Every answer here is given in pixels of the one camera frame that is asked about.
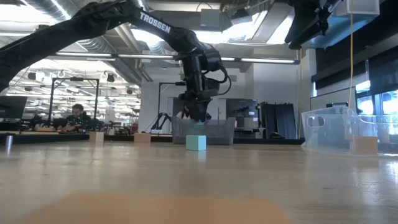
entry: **monitor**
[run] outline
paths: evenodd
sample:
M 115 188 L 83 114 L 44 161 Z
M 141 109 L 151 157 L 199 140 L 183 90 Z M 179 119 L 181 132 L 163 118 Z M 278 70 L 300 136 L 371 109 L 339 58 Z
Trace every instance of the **monitor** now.
M 21 119 L 27 96 L 0 96 L 0 118 Z

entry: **clear plastic container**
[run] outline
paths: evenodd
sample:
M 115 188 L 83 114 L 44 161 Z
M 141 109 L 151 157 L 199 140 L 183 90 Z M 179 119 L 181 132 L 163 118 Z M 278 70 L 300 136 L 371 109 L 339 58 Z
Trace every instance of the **clear plastic container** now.
M 205 135 L 207 145 L 232 145 L 234 129 L 235 118 L 196 123 L 194 120 L 172 117 L 174 144 L 185 144 L 187 135 Z
M 305 112 L 305 147 L 333 154 L 398 156 L 396 121 L 396 116 L 358 116 L 348 107 Z

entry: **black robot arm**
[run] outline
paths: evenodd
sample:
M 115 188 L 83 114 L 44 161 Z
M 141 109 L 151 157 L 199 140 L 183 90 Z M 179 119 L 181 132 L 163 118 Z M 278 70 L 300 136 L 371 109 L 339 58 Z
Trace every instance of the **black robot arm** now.
M 187 83 L 187 90 L 180 97 L 190 108 L 192 119 L 204 121 L 211 96 L 218 95 L 220 83 L 228 79 L 219 52 L 210 44 L 201 43 L 193 31 L 171 26 L 129 0 L 90 3 L 70 20 L 38 30 L 1 48 L 0 91 L 7 88 L 23 68 L 78 40 L 101 36 L 126 22 L 159 36 L 178 52 Z M 217 70 L 224 72 L 224 80 L 205 77 L 205 73 Z

